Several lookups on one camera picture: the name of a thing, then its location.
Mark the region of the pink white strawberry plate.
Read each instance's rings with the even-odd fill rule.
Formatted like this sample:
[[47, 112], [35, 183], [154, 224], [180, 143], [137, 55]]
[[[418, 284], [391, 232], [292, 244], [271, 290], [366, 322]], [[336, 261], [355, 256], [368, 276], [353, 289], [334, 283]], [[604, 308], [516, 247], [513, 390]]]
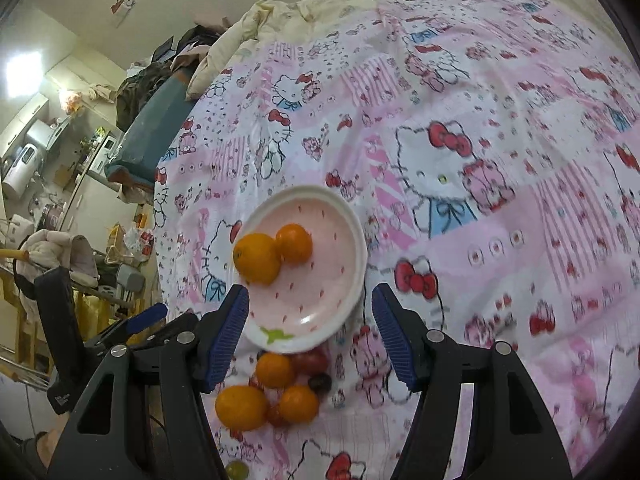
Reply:
[[239, 238], [275, 236], [289, 223], [311, 236], [312, 254], [299, 266], [282, 266], [269, 286], [254, 285], [232, 270], [248, 290], [243, 335], [266, 351], [292, 354], [317, 347], [348, 320], [363, 291], [368, 248], [361, 223], [344, 198], [318, 185], [273, 194], [243, 223]]

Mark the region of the small mandarin orange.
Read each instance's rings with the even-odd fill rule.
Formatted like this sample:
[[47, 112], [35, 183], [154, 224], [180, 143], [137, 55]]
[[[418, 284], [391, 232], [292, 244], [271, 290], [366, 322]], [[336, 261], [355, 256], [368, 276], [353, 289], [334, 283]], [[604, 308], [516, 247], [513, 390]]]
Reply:
[[255, 376], [265, 388], [285, 389], [296, 382], [297, 374], [288, 356], [267, 352], [258, 359]]

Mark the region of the white water heater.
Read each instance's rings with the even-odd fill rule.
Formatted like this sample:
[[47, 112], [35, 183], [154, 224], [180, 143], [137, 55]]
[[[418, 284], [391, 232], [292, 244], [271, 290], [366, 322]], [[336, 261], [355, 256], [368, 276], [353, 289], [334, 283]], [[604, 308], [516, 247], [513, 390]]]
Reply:
[[3, 195], [9, 200], [20, 200], [39, 165], [40, 151], [34, 144], [25, 144], [2, 179]]

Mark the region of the blue mattress edge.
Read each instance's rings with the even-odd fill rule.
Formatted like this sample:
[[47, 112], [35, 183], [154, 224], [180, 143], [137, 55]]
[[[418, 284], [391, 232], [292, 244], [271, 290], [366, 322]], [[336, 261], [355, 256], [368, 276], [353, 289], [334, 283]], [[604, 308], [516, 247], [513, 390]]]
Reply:
[[192, 74], [180, 68], [154, 92], [106, 163], [108, 182], [152, 191], [157, 164], [194, 107], [186, 98]]

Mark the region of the small orange on plate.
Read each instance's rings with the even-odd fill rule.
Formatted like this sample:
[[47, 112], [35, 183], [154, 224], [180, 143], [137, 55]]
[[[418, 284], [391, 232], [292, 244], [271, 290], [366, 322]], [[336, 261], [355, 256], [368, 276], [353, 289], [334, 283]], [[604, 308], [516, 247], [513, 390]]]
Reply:
[[314, 249], [311, 235], [296, 223], [282, 226], [276, 235], [276, 245], [282, 261], [291, 266], [306, 263]]

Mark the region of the large orange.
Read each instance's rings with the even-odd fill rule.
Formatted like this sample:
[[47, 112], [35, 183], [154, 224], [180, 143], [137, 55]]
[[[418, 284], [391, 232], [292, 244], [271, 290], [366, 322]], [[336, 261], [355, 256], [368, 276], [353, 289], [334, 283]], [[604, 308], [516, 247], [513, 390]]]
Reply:
[[215, 401], [219, 421], [231, 431], [253, 431], [265, 425], [269, 408], [265, 393], [249, 385], [224, 388]]
[[232, 250], [235, 270], [250, 284], [269, 286], [279, 276], [281, 257], [276, 240], [265, 233], [240, 238]]

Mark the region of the pink Hello Kitty bedsheet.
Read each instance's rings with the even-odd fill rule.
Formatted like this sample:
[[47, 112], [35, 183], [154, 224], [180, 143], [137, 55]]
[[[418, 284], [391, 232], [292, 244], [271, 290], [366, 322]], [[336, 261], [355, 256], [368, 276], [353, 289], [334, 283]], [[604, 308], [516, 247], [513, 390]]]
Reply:
[[550, 0], [375, 0], [235, 56], [156, 170], [160, 287], [205, 313], [260, 203], [344, 198], [431, 327], [518, 352], [581, 471], [639, 378], [639, 71]]

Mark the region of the large orange on plate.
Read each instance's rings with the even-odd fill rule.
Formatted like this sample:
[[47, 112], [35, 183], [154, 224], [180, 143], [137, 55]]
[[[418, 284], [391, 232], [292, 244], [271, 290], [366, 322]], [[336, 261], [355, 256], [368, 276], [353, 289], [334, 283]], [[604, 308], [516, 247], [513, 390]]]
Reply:
[[265, 233], [240, 238], [232, 250], [235, 270], [250, 284], [269, 286], [279, 276], [281, 257], [276, 240]]

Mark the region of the small red cherry tomato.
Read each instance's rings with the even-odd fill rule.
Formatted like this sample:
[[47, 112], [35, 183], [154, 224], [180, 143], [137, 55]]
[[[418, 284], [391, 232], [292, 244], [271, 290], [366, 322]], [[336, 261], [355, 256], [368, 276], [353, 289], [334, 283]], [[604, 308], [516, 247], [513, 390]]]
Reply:
[[270, 423], [273, 428], [284, 428], [287, 427], [290, 423], [283, 417], [280, 404], [275, 403], [271, 404], [269, 410], [266, 415], [267, 422]]

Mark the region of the green grape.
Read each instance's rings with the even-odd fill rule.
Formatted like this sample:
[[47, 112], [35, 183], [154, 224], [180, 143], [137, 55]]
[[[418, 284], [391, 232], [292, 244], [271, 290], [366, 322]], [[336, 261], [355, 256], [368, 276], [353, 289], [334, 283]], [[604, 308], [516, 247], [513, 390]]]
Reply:
[[250, 468], [242, 460], [232, 460], [226, 466], [226, 474], [229, 480], [247, 480]]

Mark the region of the pile of dark clothes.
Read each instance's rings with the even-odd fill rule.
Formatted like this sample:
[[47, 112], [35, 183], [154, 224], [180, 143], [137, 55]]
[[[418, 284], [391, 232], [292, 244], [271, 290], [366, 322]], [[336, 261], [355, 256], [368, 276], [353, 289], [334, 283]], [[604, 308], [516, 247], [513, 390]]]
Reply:
[[178, 41], [176, 53], [165, 61], [152, 61], [134, 76], [127, 77], [116, 92], [116, 127], [126, 132], [169, 77], [185, 68], [193, 74], [209, 48], [228, 29], [226, 25], [196, 24]]

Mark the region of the small round orange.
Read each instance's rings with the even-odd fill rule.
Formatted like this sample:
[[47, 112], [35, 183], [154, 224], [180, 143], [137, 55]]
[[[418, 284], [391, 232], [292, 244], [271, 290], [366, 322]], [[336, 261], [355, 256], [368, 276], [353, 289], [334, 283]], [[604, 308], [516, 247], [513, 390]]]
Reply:
[[312, 422], [319, 413], [320, 400], [307, 385], [292, 385], [280, 396], [280, 415], [289, 424]]

